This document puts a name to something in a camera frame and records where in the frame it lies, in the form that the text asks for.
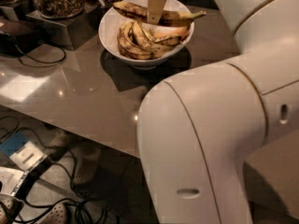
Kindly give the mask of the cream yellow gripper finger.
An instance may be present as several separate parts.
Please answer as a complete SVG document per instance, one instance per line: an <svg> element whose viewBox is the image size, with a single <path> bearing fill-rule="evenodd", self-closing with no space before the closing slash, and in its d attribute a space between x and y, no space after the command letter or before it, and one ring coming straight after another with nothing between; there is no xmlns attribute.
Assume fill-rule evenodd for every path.
<svg viewBox="0 0 299 224"><path fill-rule="evenodd" d="M157 24L164 10L166 0L148 0L147 19L149 24Z"/></svg>

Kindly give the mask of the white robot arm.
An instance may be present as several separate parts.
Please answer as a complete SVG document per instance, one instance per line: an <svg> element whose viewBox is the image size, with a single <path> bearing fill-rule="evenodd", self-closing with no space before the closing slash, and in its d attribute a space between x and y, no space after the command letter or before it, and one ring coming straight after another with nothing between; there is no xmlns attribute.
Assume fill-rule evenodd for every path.
<svg viewBox="0 0 299 224"><path fill-rule="evenodd" d="M299 0L215 0L239 55L148 92L137 143L160 224L253 224L243 163L299 120Z"/></svg>

